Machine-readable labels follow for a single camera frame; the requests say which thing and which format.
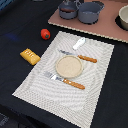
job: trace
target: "knife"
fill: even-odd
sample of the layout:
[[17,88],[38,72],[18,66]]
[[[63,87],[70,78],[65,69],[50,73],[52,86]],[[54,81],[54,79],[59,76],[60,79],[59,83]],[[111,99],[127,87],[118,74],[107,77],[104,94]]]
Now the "knife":
[[63,50],[58,50],[58,51],[61,52],[61,53],[66,54],[66,55],[75,55],[75,56],[79,57],[80,59],[87,60],[87,61],[90,61],[90,62],[93,62],[93,63],[97,62],[97,59],[93,59],[93,58],[90,58],[90,57],[86,57],[86,56],[82,56],[82,55],[76,55],[76,54],[66,52],[66,51],[63,51]]
[[66,83],[66,84],[72,85],[72,86],[74,86],[74,87],[76,87],[76,88],[79,88],[79,89],[85,89],[85,87],[84,87],[83,85],[81,85],[81,84],[78,84],[78,83],[75,83],[75,82],[73,82],[73,81],[70,81],[70,80],[67,80],[67,79],[58,77],[58,76],[56,76],[56,75],[54,75],[54,74],[52,74],[52,73],[50,73],[50,72],[48,72],[48,71],[45,71],[45,72],[44,72],[44,76],[46,76],[46,77],[48,77],[48,78],[50,78],[50,79],[53,79],[53,80],[62,81],[62,82],[64,82],[64,83]]

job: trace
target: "wooden handle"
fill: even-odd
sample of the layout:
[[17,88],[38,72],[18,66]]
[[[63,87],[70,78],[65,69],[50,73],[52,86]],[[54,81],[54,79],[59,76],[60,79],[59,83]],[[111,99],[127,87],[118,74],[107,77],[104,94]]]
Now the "wooden handle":
[[67,79],[64,79],[63,82],[66,83],[66,84],[72,85],[72,86],[74,86],[76,88],[79,88],[79,89],[85,89],[85,87],[83,85],[75,83],[75,82],[72,82],[72,81],[67,80]]
[[87,60],[87,61],[90,61],[90,62],[93,62],[93,63],[97,62],[97,59],[93,59],[93,58],[90,58],[90,57],[86,57],[86,56],[82,56],[82,55],[78,55],[78,57],[80,59]]

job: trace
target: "white placemat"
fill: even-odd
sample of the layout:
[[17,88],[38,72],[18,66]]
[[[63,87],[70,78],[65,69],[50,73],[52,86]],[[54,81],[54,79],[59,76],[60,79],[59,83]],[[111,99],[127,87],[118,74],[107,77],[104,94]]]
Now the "white placemat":
[[[74,51],[72,47],[80,38],[60,31],[13,95],[81,128],[89,128],[114,46],[86,38],[86,43]],[[58,49],[98,60],[82,60],[82,74],[70,79],[84,85],[84,90],[44,76],[45,71],[58,75],[55,63],[64,56]]]

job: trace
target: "saucepan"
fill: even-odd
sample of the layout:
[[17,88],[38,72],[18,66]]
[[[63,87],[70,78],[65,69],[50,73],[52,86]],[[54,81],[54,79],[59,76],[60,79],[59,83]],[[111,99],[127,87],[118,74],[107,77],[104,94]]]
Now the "saucepan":
[[119,10],[119,16],[120,16],[120,21],[121,25],[125,30],[128,30],[128,5],[122,7]]
[[79,6],[78,19],[82,23],[93,24],[98,20],[101,10],[101,6],[95,2],[82,3]]
[[62,2],[59,7],[59,15],[64,19],[73,19],[78,14],[78,7],[74,2],[67,1]]

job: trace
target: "cookware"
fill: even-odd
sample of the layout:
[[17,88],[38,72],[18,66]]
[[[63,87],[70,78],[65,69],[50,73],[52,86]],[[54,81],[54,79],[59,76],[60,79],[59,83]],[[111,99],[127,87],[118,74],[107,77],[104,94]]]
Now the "cookware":
[[78,84],[78,83],[72,82],[70,80],[58,77],[58,76],[56,76],[56,75],[54,75],[54,74],[52,74],[50,72],[47,72],[47,71],[44,73],[44,76],[46,76],[46,77],[48,77],[50,79],[53,79],[53,80],[62,81],[64,83],[66,83],[66,84],[72,85],[72,86],[74,86],[76,88],[79,88],[79,89],[85,89],[85,87],[83,85],[81,85],[81,84]]
[[79,6],[78,19],[82,23],[93,24],[99,18],[101,7],[95,2],[85,2]]
[[64,19],[73,19],[78,14],[78,8],[74,2],[62,2],[59,7],[59,15]]
[[119,10],[119,17],[122,27],[128,30],[128,5]]
[[66,55],[56,62],[57,73],[64,78],[74,78],[83,71],[82,61],[73,55]]
[[66,52],[66,51],[63,51],[63,50],[59,50],[59,51],[61,53],[63,53],[63,54],[66,54],[66,55],[74,55],[74,56],[77,56],[77,57],[79,57],[82,60],[90,61],[90,62],[93,62],[93,63],[96,63],[97,62],[97,59],[93,59],[93,58],[82,56],[82,55],[76,55],[76,54],[73,54],[73,53],[70,53],[70,52]]

